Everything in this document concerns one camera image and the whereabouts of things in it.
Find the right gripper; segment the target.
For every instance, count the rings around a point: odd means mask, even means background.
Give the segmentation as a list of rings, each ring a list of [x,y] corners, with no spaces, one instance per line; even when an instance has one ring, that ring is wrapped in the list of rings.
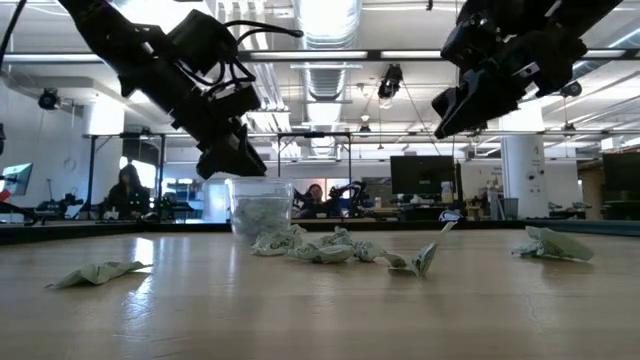
[[[566,85],[573,64],[587,50],[581,36],[589,29],[585,3],[521,3],[501,29],[511,38],[498,52],[505,74],[470,70],[461,82],[432,101],[441,121],[434,135],[444,139],[518,109],[526,88],[537,98]]]

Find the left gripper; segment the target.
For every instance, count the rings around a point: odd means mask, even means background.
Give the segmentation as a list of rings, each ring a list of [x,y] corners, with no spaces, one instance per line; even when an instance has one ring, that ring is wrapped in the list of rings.
[[[184,53],[135,48],[128,52],[128,90],[139,90],[205,151],[196,166],[204,179],[216,173],[261,177],[266,165],[249,142],[240,117],[260,107],[255,77],[235,48]]]

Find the heap of packets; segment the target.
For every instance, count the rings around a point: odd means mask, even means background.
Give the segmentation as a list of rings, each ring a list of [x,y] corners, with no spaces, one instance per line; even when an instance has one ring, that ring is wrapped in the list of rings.
[[[233,205],[231,224],[236,235],[255,238],[262,233],[288,228],[290,212],[288,198],[238,198]]]

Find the clear plastic round container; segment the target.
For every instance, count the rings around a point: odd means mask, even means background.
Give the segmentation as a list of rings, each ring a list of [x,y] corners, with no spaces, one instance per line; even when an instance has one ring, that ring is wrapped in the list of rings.
[[[288,198],[292,204],[294,200],[294,187],[293,184],[282,178],[268,178],[268,177],[238,177],[231,178],[225,181],[230,197],[230,223],[234,202],[238,198],[244,197],[276,197],[276,198]],[[248,238],[237,235],[240,238],[248,241],[255,242],[256,238]]]

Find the black computer monitor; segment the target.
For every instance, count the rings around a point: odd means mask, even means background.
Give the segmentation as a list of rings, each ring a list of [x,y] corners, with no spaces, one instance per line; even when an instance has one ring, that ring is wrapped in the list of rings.
[[[440,194],[455,180],[452,156],[392,156],[390,169],[394,194]]]

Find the white pillar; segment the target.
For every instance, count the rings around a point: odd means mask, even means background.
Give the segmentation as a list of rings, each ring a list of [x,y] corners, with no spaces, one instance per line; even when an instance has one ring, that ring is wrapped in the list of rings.
[[[540,111],[513,112],[500,119],[505,131],[533,131],[531,135],[506,135],[501,139],[504,195],[518,200],[519,218],[549,215],[546,165]]]
[[[91,205],[98,205],[118,182],[123,153],[123,141],[119,134],[124,130],[125,109],[115,100],[97,100],[84,108],[83,121],[83,133],[88,141],[87,181],[91,185],[87,200]]]

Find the person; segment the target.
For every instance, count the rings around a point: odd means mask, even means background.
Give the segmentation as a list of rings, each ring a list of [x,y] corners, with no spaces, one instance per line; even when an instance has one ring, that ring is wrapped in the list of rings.
[[[323,200],[323,190],[319,184],[312,184],[303,195],[303,204],[297,217],[300,219],[314,219],[319,214],[329,215],[330,203]]]
[[[136,220],[149,212],[149,190],[142,185],[132,164],[119,171],[118,182],[109,190],[103,207],[105,211],[117,212],[119,220]]]

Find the dark cabinet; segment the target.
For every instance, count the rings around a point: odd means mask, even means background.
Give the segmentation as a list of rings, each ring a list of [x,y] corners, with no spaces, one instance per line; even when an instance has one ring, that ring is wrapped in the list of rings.
[[[640,221],[640,152],[603,155],[606,220]]]

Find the small tilted monitor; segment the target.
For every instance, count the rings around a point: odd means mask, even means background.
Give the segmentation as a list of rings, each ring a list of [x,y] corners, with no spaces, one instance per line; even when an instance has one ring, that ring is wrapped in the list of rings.
[[[0,174],[0,191],[7,191],[10,195],[25,196],[32,170],[32,163],[5,167]]]

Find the black background rig frame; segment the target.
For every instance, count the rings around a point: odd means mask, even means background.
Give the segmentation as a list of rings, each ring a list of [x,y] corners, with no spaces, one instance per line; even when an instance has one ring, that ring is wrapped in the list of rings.
[[[118,182],[120,166],[136,165],[141,183],[149,191],[150,209],[163,195],[167,136],[150,131],[87,134],[89,163],[84,205],[79,214],[86,220],[103,218],[103,202]]]

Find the silver ventilation duct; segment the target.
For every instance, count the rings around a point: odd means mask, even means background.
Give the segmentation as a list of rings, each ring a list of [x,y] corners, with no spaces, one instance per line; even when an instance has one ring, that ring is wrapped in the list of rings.
[[[295,0],[296,23],[305,50],[343,50],[355,46],[361,0]],[[308,63],[303,71],[306,116],[311,129],[334,132],[345,99],[347,70],[342,63]]]

